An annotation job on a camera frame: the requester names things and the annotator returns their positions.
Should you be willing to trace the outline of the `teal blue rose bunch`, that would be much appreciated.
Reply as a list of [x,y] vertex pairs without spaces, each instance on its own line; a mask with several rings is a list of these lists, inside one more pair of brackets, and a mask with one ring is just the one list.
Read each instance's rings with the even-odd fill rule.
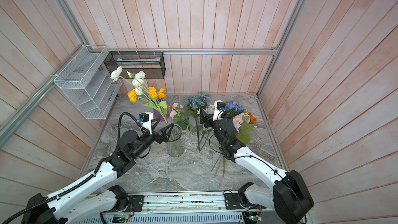
[[201,144],[203,141],[206,141],[208,139],[210,132],[210,128],[206,128],[203,124],[200,123],[201,109],[203,109],[207,115],[212,117],[214,113],[214,106],[210,103],[210,95],[204,92],[199,92],[197,95],[193,95],[185,99],[183,105],[186,110],[185,115],[187,117],[192,116],[195,120],[198,139],[197,150],[200,152],[204,147],[204,144]]

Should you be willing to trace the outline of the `pink lilac mixed bouquet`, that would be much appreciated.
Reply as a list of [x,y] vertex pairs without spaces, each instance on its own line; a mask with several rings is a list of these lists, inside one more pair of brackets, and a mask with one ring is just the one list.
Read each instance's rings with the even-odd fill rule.
[[196,127],[195,120],[192,116],[185,115],[185,108],[183,103],[175,102],[173,104],[169,104],[170,107],[170,118],[173,122],[180,126],[182,130],[192,130]]

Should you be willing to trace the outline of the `clear grey glass vase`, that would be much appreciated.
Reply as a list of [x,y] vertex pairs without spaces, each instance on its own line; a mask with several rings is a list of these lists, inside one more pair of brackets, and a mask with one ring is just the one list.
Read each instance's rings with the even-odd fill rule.
[[181,128],[177,125],[174,125],[171,131],[170,139],[167,142],[167,151],[171,157],[180,157],[184,153],[181,136]]

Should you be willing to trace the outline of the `yellow orange flower stem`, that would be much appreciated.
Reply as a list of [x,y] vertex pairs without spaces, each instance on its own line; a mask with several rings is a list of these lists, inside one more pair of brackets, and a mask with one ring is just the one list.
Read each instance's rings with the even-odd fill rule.
[[167,120],[167,109],[168,105],[164,98],[164,88],[157,90],[155,87],[146,87],[145,85],[136,87],[127,93],[129,100],[132,103],[137,103],[139,100],[144,102],[144,106],[153,108],[160,113],[166,124],[169,124]]

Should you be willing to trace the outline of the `white flower stem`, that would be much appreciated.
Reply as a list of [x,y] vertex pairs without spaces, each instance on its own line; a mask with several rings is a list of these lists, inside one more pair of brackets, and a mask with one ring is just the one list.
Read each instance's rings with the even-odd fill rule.
[[110,74],[110,79],[113,82],[116,82],[120,79],[126,81],[130,84],[133,89],[127,93],[129,100],[133,103],[137,102],[137,99],[146,93],[146,84],[144,82],[146,74],[143,71],[140,71],[136,74],[127,71],[128,79],[122,76],[123,68],[118,66],[114,71]]

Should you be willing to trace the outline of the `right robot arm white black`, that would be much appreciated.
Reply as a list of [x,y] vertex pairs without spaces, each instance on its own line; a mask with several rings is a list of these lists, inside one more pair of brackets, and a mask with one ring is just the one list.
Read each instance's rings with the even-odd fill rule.
[[315,203],[301,174],[295,170],[287,172],[256,155],[238,139],[232,120],[222,115],[219,109],[212,116],[200,110],[200,122],[212,128],[219,142],[216,152],[245,167],[267,186],[246,183],[238,190],[243,203],[272,209],[286,224],[305,224]]

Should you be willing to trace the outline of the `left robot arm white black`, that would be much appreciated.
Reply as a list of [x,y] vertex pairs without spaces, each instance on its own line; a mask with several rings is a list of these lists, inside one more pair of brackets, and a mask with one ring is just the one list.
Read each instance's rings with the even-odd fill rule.
[[170,140],[174,124],[169,124],[156,132],[159,119],[135,123],[142,131],[141,135],[134,130],[118,132],[117,146],[114,152],[100,160],[96,168],[70,185],[47,196],[37,194],[22,210],[23,224],[72,224],[78,223],[95,214],[114,210],[117,212],[131,210],[129,195],[119,185],[108,188],[104,193],[87,199],[103,185],[120,178],[128,172],[137,159],[145,158],[152,143],[159,144]]

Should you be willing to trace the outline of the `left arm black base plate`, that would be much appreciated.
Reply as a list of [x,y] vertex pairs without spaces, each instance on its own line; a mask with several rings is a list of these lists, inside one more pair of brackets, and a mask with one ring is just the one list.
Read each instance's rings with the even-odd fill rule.
[[126,211],[130,214],[141,212],[144,205],[144,195],[129,195]]

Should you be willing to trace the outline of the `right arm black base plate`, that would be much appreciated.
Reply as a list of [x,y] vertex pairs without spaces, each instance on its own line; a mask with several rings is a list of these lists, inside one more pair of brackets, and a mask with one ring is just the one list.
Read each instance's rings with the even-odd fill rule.
[[226,209],[245,209],[251,206],[243,193],[225,191],[223,196]]

